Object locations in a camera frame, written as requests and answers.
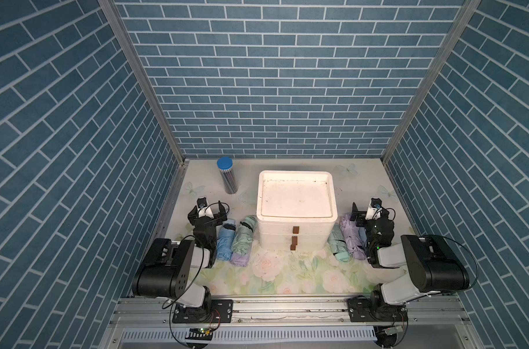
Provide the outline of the blue umbrella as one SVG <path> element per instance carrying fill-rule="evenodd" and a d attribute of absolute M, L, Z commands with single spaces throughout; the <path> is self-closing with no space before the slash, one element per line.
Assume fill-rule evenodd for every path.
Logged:
<path fill-rule="evenodd" d="M 236 233 L 236 221 L 228 219 L 222 223 L 218 232 L 216 243 L 216 259 L 221 261 L 230 261 L 232 257 L 232 243 Z"/>

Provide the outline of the purple umbrella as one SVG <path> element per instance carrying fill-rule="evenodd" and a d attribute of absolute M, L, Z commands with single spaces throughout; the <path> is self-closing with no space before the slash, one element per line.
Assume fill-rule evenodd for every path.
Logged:
<path fill-rule="evenodd" d="M 363 227 L 358 227 L 356 221 L 351 220 L 350 213 L 343 215 L 339 222 L 344 241 L 347 245 L 348 253 L 355 260 L 366 260 L 366 231 Z"/>
<path fill-rule="evenodd" d="M 238 254 L 236 252 L 232 253 L 230 258 L 230 263 L 234 266 L 245 268 L 248 266 L 251 255 L 248 254 Z"/>

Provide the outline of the green umbrella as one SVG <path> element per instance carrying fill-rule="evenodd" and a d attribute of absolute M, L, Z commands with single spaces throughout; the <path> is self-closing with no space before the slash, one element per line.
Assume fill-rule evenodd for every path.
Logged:
<path fill-rule="evenodd" d="M 232 252 L 241 256 L 247 256 L 250 254 L 254 234 L 257 230 L 257 217 L 254 215 L 248 215 L 241 220 L 236 231 L 235 237 L 232 243 Z"/>
<path fill-rule="evenodd" d="M 342 263 L 350 261 L 350 253 L 347 248 L 346 241 L 338 224 L 335 224 L 328 237 L 328 245 L 333 253 L 333 256 Z"/>

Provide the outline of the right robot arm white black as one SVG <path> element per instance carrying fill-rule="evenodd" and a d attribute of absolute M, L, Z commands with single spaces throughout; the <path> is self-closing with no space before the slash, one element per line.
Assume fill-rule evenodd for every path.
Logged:
<path fill-rule="evenodd" d="M 479 273 L 470 274 L 450 247 L 452 238 L 408 234 L 395 242 L 395 217 L 395 210 L 379 198 L 371 199 L 365 210 L 352 206 L 349 221 L 357 228 L 357 251 L 372 268 L 405 271 L 392 282 L 376 285 L 369 296 L 349 299 L 352 322 L 406 322 L 408 303 L 466 291 L 478 283 Z"/>

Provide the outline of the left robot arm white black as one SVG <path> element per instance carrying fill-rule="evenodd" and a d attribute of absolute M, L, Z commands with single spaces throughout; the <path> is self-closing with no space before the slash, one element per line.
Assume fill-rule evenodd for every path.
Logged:
<path fill-rule="evenodd" d="M 212 268 L 217 255 L 216 228 L 227 220 L 229 205 L 213 204 L 204 198 L 187 215 L 193 234 L 181 241 L 157 238 L 149 247 L 133 279 L 133 295 L 144 298 L 164 298 L 174 307 L 172 320 L 176 324 L 202 324 L 220 319 L 220 305 L 212 300 L 207 286 L 189 279 L 190 270 L 200 273 Z"/>

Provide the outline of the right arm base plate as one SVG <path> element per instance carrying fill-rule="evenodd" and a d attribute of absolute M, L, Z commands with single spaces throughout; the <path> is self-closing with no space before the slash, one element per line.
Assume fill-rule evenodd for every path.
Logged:
<path fill-rule="evenodd" d="M 357 322 L 390 322 L 398 321 L 406 324 L 408 310 L 404 305 L 388 305 L 380 300 L 371 300 L 364 296 L 350 298 L 347 301 L 350 321 Z"/>

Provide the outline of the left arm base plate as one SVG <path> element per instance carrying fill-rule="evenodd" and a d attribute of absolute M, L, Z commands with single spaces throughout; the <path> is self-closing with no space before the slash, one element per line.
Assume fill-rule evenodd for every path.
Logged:
<path fill-rule="evenodd" d="M 234 302 L 231 299 L 204 301 L 199 308 L 178 305 L 172 314 L 173 324 L 229 324 Z"/>

